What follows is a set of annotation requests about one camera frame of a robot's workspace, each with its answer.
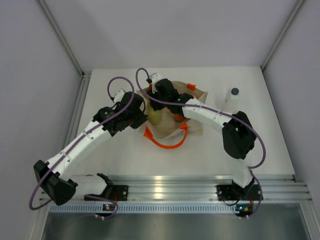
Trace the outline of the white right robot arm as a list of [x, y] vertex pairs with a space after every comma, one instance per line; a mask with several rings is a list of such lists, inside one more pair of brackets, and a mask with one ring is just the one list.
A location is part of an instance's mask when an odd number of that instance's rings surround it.
[[235, 159], [232, 164], [232, 192], [244, 199], [251, 193], [254, 178], [249, 173], [247, 155], [255, 146], [256, 136], [248, 127], [251, 123], [247, 115], [238, 111], [236, 114], [214, 112], [188, 93], [179, 93], [167, 78], [152, 80], [149, 84], [148, 96], [152, 97], [150, 106], [158, 111], [167, 108], [172, 114], [178, 114], [190, 120], [205, 124], [222, 135], [223, 149]]

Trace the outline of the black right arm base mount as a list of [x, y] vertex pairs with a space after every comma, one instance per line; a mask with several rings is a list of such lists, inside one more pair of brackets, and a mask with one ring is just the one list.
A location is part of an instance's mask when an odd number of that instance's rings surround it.
[[241, 188], [233, 184], [221, 184], [216, 186], [219, 201], [249, 201], [252, 197], [258, 201], [261, 197], [261, 190], [257, 184]]

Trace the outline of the aluminium frame post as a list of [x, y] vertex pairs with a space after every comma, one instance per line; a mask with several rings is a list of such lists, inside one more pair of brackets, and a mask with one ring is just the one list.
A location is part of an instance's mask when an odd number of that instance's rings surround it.
[[281, 24], [281, 28], [276, 35], [272, 45], [270, 46], [265, 58], [263, 59], [260, 69], [262, 73], [266, 70], [269, 63], [271, 62], [272, 58], [276, 54], [278, 48], [281, 46], [282, 42], [284, 41], [286, 35], [288, 34], [290, 28], [293, 26], [295, 20], [299, 16], [300, 12], [302, 11], [304, 5], [306, 4], [307, 0], [296, 0], [292, 9], [289, 11], [289, 14], [285, 18], [284, 23]]
[[62, 46], [64, 52], [68, 56], [69, 60], [71, 61], [73, 67], [75, 68], [75, 71], [78, 73], [80, 77], [84, 76], [84, 71], [81, 68], [78, 60], [76, 59], [76, 56], [74, 52], [72, 51], [72, 48], [70, 44], [68, 43], [63, 31], [61, 30], [57, 20], [55, 19], [52, 11], [50, 10], [48, 4], [45, 0], [35, 0], [36, 4], [38, 5], [39, 9], [43, 13], [45, 19], [47, 20], [48, 24], [50, 25], [53, 33], [57, 37], [58, 41], [60, 42], [60, 45]]

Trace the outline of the green pump lotion bottle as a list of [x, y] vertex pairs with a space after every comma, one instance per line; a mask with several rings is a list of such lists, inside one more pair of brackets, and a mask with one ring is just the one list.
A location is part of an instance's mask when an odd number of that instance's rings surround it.
[[162, 113], [160, 110], [154, 110], [151, 107], [151, 101], [147, 100], [147, 115], [148, 115], [148, 121], [153, 125], [159, 125], [162, 121]]

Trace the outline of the aluminium rail base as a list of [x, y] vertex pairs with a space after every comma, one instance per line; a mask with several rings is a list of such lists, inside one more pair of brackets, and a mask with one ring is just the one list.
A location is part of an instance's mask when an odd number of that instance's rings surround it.
[[[111, 175], [115, 185], [127, 185], [129, 203], [217, 203], [218, 185], [231, 183], [229, 175]], [[264, 203], [311, 202], [309, 188], [292, 175], [256, 175]]]

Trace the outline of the beige canvas bag orange handles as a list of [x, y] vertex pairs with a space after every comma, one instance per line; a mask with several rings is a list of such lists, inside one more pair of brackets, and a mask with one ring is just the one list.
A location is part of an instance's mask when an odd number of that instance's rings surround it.
[[[148, 103], [149, 98], [144, 96], [143, 93], [138, 90], [137, 93], [141, 95]], [[158, 125], [152, 125], [149, 120], [139, 128], [139, 131], [143, 133], [143, 136], [152, 141], [155, 145], [163, 149], [176, 149], [180, 147], [190, 136], [202, 136], [203, 124], [199, 121], [185, 118], [183, 122], [176, 122], [174, 120], [174, 114], [170, 112], [168, 108], [163, 108], [161, 111], [162, 120]], [[171, 139], [178, 135], [182, 135], [183, 138], [176, 144], [165, 144], [164, 140]]]

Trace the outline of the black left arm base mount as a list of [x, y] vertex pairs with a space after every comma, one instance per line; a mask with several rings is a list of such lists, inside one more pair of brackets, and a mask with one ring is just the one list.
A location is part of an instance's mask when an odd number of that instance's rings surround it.
[[128, 185], [108, 185], [101, 194], [89, 194], [84, 196], [85, 201], [107, 201], [125, 202], [128, 200]]

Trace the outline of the left aluminium frame post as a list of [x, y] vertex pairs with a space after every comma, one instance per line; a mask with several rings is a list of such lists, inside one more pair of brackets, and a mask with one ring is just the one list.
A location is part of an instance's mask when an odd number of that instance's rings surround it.
[[45, 19], [47, 20], [48, 24], [50, 25], [53, 33], [57, 37], [58, 41], [60, 42], [60, 45], [62, 46], [64, 52], [68, 56], [69, 60], [71, 61], [73, 67], [75, 68], [75, 71], [78, 73], [80, 77], [84, 76], [84, 71], [81, 68], [78, 60], [76, 59], [76, 56], [74, 52], [72, 51], [72, 48], [70, 44], [68, 43], [63, 31], [61, 30], [57, 20], [55, 19], [52, 11], [50, 10], [48, 4], [45, 0], [35, 0], [36, 4], [38, 5], [39, 9], [43, 13]]

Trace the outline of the right aluminium frame post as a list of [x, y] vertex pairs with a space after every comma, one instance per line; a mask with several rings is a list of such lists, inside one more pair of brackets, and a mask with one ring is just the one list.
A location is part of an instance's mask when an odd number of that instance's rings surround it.
[[272, 45], [270, 46], [265, 58], [263, 59], [260, 69], [262, 73], [266, 70], [269, 63], [271, 62], [272, 58], [276, 54], [278, 48], [281, 46], [282, 42], [284, 41], [286, 35], [288, 34], [290, 28], [293, 26], [295, 20], [299, 16], [300, 12], [302, 11], [304, 5], [306, 4], [307, 0], [296, 0], [292, 9], [289, 11], [289, 14], [285, 18], [284, 23], [281, 24], [281, 28], [276, 35]]

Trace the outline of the orange bottle blue spray top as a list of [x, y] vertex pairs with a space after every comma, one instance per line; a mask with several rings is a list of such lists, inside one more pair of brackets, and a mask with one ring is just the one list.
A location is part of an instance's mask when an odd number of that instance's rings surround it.
[[177, 122], [177, 123], [181, 123], [183, 122], [186, 118], [183, 115], [180, 114], [175, 114], [173, 116], [173, 119]]

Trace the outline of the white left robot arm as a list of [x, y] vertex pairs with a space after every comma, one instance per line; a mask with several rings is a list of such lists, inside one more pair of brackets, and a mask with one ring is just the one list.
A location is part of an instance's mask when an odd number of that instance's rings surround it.
[[75, 175], [74, 170], [99, 145], [127, 127], [139, 128], [147, 121], [141, 110], [145, 105], [142, 96], [119, 90], [113, 99], [114, 106], [101, 108], [87, 127], [67, 147], [47, 161], [38, 160], [34, 166], [37, 182], [58, 206], [73, 197], [92, 195], [102, 200], [113, 194], [113, 182], [103, 173]]

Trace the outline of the white square bottle black cap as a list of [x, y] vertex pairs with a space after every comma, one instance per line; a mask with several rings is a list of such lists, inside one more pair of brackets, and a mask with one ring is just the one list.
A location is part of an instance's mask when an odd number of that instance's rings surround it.
[[237, 87], [230, 87], [225, 95], [222, 111], [228, 113], [235, 113], [238, 110], [240, 101], [240, 90]]

